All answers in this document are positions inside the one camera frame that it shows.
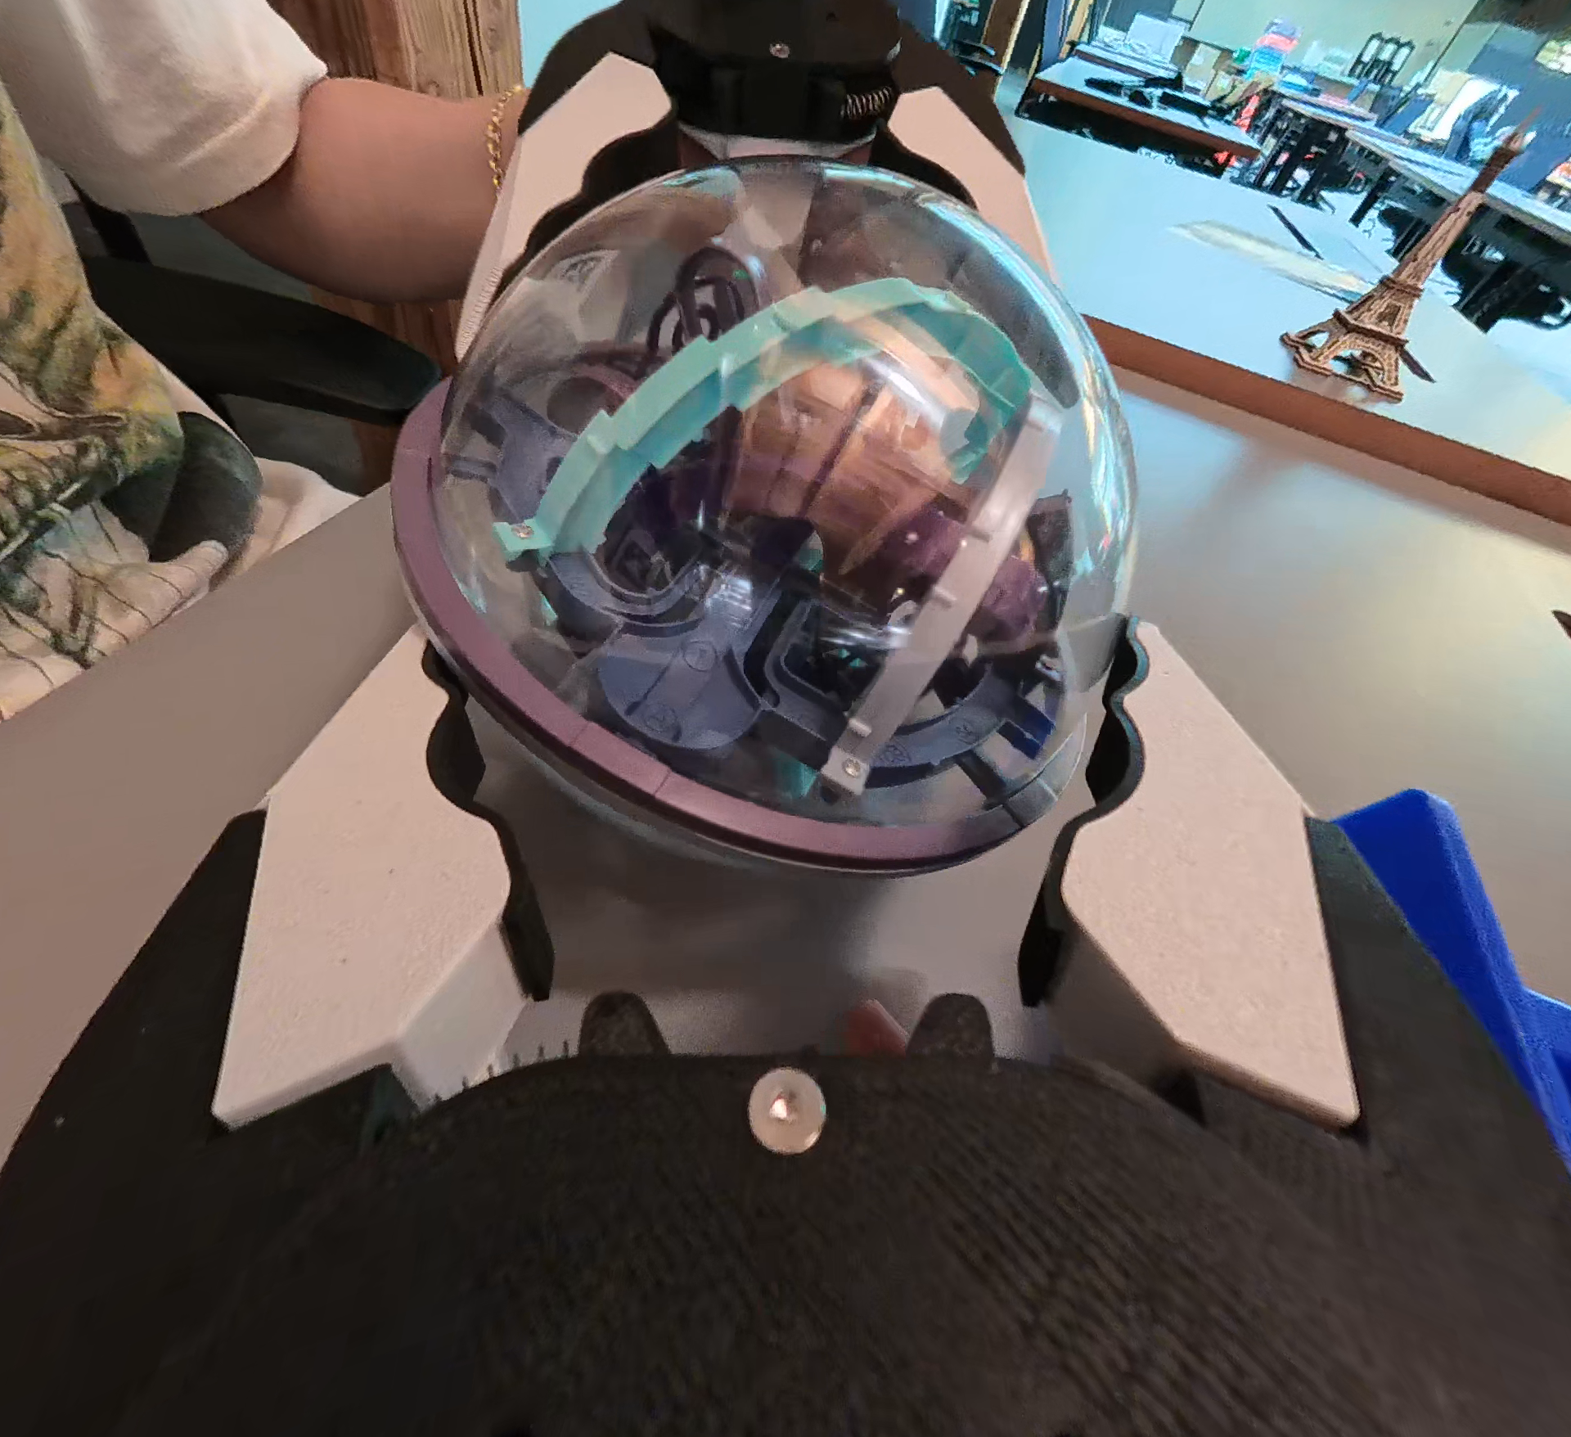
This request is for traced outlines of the black office chair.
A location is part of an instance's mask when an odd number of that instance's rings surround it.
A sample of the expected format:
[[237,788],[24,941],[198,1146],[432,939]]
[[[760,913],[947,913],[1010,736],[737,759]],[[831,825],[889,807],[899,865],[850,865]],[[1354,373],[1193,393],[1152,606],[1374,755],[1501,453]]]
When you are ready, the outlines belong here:
[[77,205],[100,253],[81,253],[107,319],[213,406],[224,397],[399,428],[439,387],[417,349],[313,304],[155,266],[130,217]]

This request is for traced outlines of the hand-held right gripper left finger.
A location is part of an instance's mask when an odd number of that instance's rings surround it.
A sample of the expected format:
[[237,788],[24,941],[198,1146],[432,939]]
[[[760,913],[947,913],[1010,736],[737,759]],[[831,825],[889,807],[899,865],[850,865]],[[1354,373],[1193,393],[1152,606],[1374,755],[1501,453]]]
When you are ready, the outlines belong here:
[[417,1104],[503,1058],[554,951],[463,693],[402,639],[272,788],[211,1113],[236,1129],[364,1071]]

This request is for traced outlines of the white printed t-shirt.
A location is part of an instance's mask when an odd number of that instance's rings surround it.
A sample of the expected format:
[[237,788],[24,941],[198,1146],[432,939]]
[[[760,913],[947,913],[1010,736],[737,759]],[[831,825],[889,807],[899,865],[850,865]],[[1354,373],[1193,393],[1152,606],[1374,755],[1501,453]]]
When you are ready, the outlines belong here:
[[1,0],[1,715],[336,517],[89,293],[49,170],[194,215],[293,151],[325,76],[265,0]]

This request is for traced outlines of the blue plastic bin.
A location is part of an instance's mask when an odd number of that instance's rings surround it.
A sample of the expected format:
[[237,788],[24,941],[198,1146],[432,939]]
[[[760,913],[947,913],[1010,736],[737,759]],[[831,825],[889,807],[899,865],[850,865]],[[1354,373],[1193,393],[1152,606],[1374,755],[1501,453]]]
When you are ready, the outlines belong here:
[[1463,997],[1569,1160],[1569,1007],[1528,989],[1444,799],[1407,791],[1335,819]]

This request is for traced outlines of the wooden tower model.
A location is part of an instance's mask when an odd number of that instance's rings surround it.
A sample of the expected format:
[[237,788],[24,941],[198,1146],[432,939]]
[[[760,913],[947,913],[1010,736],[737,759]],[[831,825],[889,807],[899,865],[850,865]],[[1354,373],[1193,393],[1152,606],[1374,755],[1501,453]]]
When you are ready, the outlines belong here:
[[1323,322],[1280,335],[1297,368],[1354,385],[1386,403],[1401,403],[1409,326],[1425,281],[1483,207],[1491,184],[1521,156],[1536,116],[1531,113],[1523,128],[1503,137],[1389,274],[1353,302],[1333,309]]

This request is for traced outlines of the clear plastic maze ball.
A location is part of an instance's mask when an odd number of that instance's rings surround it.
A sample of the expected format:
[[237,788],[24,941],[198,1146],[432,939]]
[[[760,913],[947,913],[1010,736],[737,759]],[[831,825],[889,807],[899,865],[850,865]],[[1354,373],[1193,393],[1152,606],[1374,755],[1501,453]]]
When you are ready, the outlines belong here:
[[1062,293],[912,180],[643,184],[506,279],[402,433],[427,639],[609,817],[916,873],[1086,756],[1133,552],[1119,390]]

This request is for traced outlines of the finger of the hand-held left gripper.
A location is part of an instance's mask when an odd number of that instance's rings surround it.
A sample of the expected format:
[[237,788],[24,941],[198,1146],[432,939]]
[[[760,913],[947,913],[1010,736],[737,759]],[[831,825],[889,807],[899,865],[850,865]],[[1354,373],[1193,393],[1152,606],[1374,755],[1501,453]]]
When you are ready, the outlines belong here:
[[618,0],[546,55],[513,139],[500,194],[463,294],[465,352],[510,274],[585,212],[678,170],[678,111],[655,71],[650,0]]
[[991,88],[896,14],[854,14],[853,37],[884,55],[876,81],[892,86],[853,164],[896,170],[950,192],[1019,248],[1044,246],[1024,166]]

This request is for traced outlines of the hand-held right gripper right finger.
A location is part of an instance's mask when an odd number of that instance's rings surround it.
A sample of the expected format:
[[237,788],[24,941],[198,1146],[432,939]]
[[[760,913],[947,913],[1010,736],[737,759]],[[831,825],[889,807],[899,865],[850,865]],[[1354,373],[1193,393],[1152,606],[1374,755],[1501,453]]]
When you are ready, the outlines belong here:
[[1361,1113],[1310,814],[1158,629],[1128,619],[1018,954],[1054,1043],[1152,1089],[1181,1075],[1326,1129]]

